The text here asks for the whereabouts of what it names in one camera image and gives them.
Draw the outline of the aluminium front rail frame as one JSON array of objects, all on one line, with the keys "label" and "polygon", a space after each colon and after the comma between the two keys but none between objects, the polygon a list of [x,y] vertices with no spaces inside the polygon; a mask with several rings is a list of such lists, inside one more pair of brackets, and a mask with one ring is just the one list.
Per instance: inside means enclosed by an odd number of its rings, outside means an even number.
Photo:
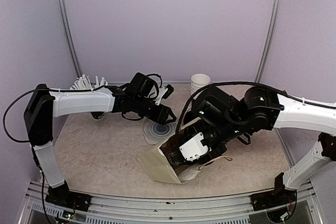
[{"label": "aluminium front rail frame", "polygon": [[47,187],[30,182],[15,223],[270,223],[269,214],[277,210],[255,211],[249,193],[184,199],[92,194],[88,211],[66,219],[68,208],[42,203],[42,189]]}]

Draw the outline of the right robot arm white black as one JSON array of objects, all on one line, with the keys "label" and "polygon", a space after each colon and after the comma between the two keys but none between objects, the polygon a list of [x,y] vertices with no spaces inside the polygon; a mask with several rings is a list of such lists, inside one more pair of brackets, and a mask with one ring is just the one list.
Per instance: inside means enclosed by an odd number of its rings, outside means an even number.
[{"label": "right robot arm white black", "polygon": [[182,114],[200,118],[182,131],[178,146],[169,153],[172,165],[206,164],[226,151],[233,139],[250,144],[260,130],[294,128],[319,132],[313,148],[291,169],[275,179],[269,192],[273,205],[297,190],[318,169],[335,161],[335,104],[306,100],[273,87],[249,82],[242,99],[222,90],[223,83],[199,88]]}]

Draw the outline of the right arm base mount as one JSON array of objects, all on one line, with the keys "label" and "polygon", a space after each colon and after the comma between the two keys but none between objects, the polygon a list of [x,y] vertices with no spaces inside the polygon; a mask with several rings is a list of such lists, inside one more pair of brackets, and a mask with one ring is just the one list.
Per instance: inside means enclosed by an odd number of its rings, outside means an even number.
[{"label": "right arm base mount", "polygon": [[250,200],[254,211],[274,208],[294,202],[297,199],[297,192],[284,190],[275,193],[273,190],[263,193],[256,193],[250,196]]}]

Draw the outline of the grey spiral pattern plate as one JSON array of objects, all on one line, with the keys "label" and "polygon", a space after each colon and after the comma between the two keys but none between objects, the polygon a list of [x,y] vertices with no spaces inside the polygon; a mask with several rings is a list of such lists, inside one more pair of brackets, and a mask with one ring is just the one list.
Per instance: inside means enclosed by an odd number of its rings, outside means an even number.
[{"label": "grey spiral pattern plate", "polygon": [[176,122],[169,123],[166,125],[160,125],[158,123],[146,119],[142,123],[141,130],[145,142],[149,145],[156,145],[174,135],[176,126],[177,126]]}]

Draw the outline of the cup of white straws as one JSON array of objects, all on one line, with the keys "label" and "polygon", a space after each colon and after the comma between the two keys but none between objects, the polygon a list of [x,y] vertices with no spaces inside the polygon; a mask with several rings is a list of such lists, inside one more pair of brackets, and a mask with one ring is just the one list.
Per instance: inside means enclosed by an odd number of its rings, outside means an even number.
[{"label": "cup of white straws", "polygon": [[95,76],[95,83],[92,84],[89,76],[83,74],[78,77],[74,84],[70,87],[70,90],[93,90],[101,86],[107,86],[108,82],[104,77],[99,79],[98,76]]}]

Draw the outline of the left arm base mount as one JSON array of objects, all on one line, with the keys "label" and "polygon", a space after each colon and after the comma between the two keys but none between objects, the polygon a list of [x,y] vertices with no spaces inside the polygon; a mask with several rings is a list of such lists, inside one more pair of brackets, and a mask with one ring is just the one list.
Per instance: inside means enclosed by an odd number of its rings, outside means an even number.
[{"label": "left arm base mount", "polygon": [[47,203],[54,204],[74,211],[88,212],[91,202],[91,196],[88,194],[76,193],[68,191],[65,194],[56,195],[49,192],[45,198]]}]

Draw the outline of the cream paper bag with handles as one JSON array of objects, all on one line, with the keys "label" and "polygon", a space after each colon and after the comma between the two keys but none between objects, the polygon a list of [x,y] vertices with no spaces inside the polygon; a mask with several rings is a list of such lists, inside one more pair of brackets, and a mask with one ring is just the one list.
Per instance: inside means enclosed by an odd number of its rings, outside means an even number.
[{"label": "cream paper bag with handles", "polygon": [[224,154],[219,157],[209,157],[206,154],[193,164],[172,165],[168,161],[169,152],[177,149],[179,145],[184,144],[190,138],[184,137],[182,134],[173,135],[138,157],[139,163],[151,180],[168,184],[185,184],[193,180],[206,165],[222,158],[227,161],[232,160],[231,157]]}]

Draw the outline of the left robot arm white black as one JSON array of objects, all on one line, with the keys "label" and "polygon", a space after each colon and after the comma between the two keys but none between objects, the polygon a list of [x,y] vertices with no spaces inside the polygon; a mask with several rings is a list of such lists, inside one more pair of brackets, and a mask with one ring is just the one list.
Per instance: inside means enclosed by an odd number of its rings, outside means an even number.
[{"label": "left robot arm white black", "polygon": [[68,189],[54,151],[54,122],[58,118],[68,119],[78,114],[91,114],[95,120],[102,120],[106,114],[119,114],[131,121],[127,114],[135,114],[133,121],[148,119],[159,125],[176,121],[172,109],[162,101],[167,99],[174,88],[164,85],[157,73],[142,74],[137,72],[132,80],[121,86],[110,85],[104,77],[90,78],[82,75],[69,89],[50,88],[39,84],[35,89],[16,98],[5,110],[2,124],[5,134],[16,143],[24,140],[14,138],[7,129],[6,119],[9,110],[23,97],[30,100],[24,111],[26,140],[30,144],[35,163],[43,178],[48,183],[53,197],[66,206],[73,201],[73,193]]}]

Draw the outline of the stack of paper cups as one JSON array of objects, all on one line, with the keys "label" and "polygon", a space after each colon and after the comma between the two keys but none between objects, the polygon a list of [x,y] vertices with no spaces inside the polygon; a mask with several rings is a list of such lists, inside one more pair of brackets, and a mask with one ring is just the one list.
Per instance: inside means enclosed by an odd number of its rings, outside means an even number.
[{"label": "stack of paper cups", "polygon": [[191,76],[191,94],[195,93],[198,89],[209,85],[211,78],[203,73],[196,73]]}]

